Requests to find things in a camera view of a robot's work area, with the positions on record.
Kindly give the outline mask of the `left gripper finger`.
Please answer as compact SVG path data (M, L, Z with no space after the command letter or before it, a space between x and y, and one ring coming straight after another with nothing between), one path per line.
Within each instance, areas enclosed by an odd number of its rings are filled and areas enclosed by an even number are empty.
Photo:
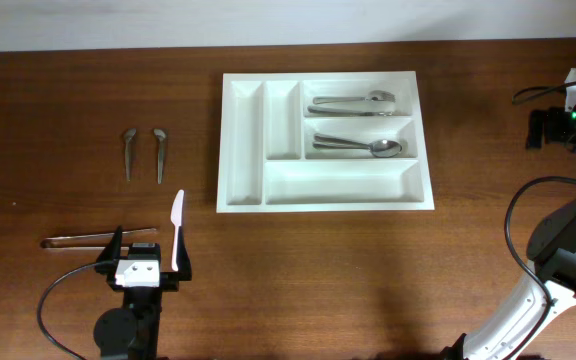
M111 273L116 268L117 261L121 256L123 228L118 226L114 231L110 242L103 248L96 259L94 269L97 273Z
M180 281L191 281L192 280L192 265L187 252L184 240L183 228L179 227L176 233L176 255L175 264L176 272L178 274Z

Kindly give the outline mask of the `metal fork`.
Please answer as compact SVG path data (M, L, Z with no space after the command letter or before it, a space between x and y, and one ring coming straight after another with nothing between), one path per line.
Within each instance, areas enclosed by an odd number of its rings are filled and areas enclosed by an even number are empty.
M394 116L394 112L386 111L361 111L349 109L334 109L315 105L307 107L309 113L325 114L325 115L339 115L339 116Z
M395 103L396 97L388 91L373 90L364 96L316 96L312 99L314 105L361 101Z

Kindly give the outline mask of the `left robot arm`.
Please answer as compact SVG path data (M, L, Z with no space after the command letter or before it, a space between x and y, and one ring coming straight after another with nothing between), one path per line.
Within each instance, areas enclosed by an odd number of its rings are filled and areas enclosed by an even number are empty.
M97 257L95 271L109 287L123 294L122 305L104 312L93 338L103 359L155 359L162 297L177 292L192 279L192 265L181 226L175 228L172 269L161 270L161 248L156 243L133 243L121 254L123 229L117 228Z

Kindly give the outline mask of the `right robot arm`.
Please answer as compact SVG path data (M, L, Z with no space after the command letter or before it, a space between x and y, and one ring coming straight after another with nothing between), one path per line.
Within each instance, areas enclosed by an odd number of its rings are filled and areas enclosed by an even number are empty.
M526 146L538 149L560 143L576 154L576 68L554 87L536 86L515 93L512 102L523 104L557 92L565 104L530 114ZM533 231L524 257L511 237L512 215L520 197L545 183L576 186L576 179L541 177L523 185L513 196L504 219L507 248L523 271L519 282L496 312L477 330L463 333L444 348L442 359L521 359L527 346L558 316L576 306L576 198L546 216Z

